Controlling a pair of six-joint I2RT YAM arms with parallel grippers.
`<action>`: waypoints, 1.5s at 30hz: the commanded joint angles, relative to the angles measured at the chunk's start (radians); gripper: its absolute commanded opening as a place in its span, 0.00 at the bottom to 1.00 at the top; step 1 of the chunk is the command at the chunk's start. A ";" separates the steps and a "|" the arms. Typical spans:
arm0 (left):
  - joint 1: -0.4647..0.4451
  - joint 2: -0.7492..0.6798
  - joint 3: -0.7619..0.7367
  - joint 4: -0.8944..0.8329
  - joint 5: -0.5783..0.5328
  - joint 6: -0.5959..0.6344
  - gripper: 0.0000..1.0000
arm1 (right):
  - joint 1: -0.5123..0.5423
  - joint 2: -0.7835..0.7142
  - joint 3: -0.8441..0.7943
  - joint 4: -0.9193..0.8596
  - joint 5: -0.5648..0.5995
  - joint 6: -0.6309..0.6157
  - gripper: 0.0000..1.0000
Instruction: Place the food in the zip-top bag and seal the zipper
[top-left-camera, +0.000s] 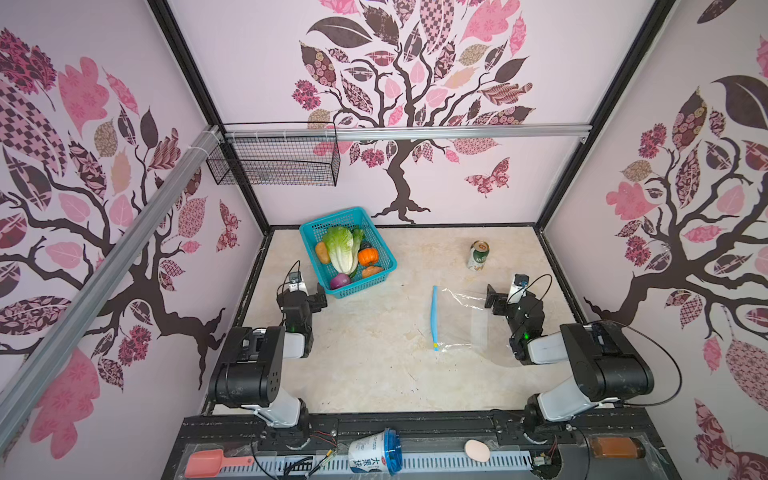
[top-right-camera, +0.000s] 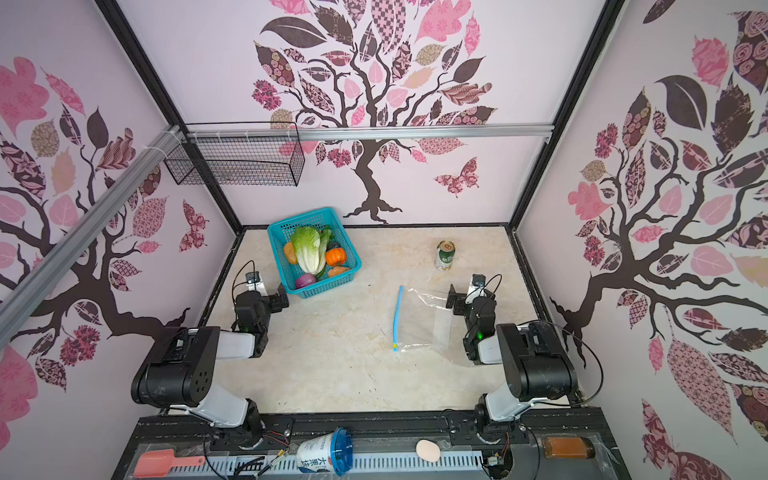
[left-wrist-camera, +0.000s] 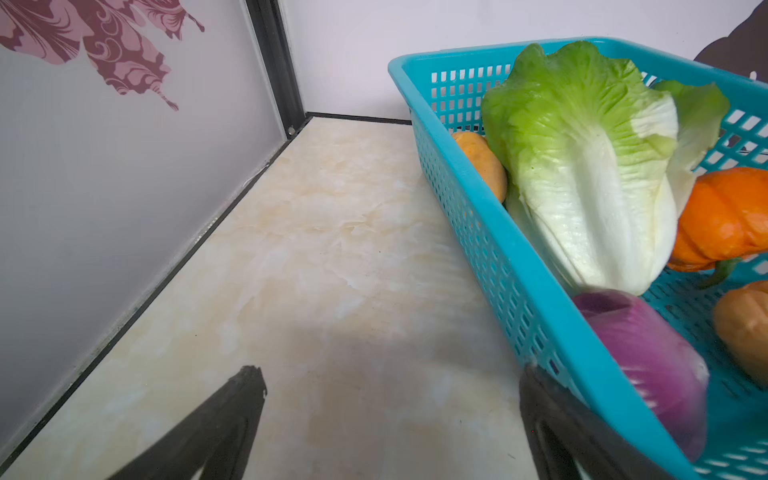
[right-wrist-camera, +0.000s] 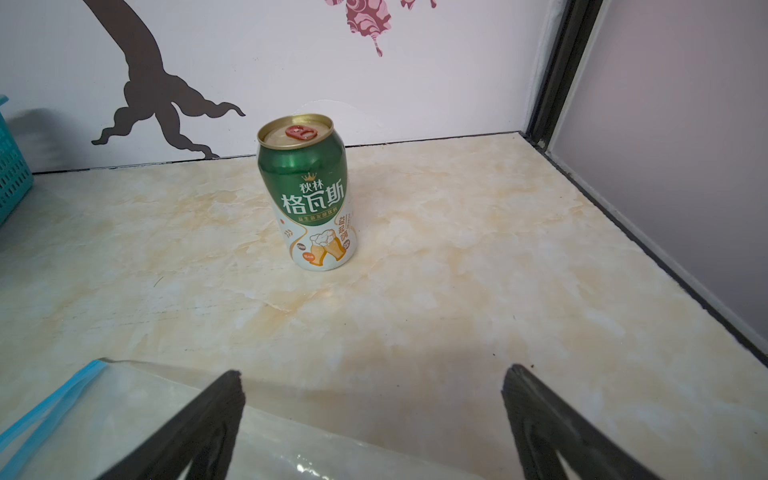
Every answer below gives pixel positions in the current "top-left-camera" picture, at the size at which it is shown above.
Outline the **clear zip top bag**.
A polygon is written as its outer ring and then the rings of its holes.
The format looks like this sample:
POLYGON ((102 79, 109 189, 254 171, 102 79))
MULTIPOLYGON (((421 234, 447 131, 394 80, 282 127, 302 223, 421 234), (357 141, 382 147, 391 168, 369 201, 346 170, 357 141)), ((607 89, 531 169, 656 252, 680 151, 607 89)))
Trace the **clear zip top bag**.
POLYGON ((506 318, 484 305, 483 294, 434 286, 429 313, 432 348, 472 352, 501 367, 520 367, 509 344, 512 331, 506 318))

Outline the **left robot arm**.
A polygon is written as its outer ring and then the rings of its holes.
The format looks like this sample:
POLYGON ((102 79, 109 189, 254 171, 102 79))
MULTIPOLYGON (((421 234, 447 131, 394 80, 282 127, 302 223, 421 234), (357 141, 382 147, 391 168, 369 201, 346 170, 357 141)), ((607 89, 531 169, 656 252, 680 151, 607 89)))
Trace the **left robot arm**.
POLYGON ((327 307, 322 286, 277 295, 284 322, 264 328, 235 327, 224 342, 208 384, 214 405, 251 411, 273 429, 309 434, 306 403, 281 386, 286 359, 305 359, 314 344, 313 315, 327 307))

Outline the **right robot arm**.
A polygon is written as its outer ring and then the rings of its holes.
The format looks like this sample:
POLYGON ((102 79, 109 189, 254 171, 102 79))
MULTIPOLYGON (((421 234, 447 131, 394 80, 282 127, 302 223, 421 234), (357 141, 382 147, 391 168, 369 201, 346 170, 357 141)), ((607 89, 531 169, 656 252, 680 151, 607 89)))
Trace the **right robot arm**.
POLYGON ((534 443, 546 424, 569 422, 606 403, 647 395, 654 389, 651 368, 622 331, 612 322, 566 323, 545 335, 542 299, 517 286, 510 294, 486 287, 484 307, 504 318, 511 335, 509 349, 523 365, 566 362, 571 376, 554 388, 530 396, 521 428, 534 443))

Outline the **teal plastic basket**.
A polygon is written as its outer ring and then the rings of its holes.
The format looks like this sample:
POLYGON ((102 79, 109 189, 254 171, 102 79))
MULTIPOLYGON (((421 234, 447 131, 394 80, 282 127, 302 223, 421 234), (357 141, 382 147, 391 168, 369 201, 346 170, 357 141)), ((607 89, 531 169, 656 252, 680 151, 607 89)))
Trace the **teal plastic basket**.
POLYGON ((360 207, 304 223, 299 233, 319 283, 337 299, 384 282, 397 268, 371 217, 360 207))

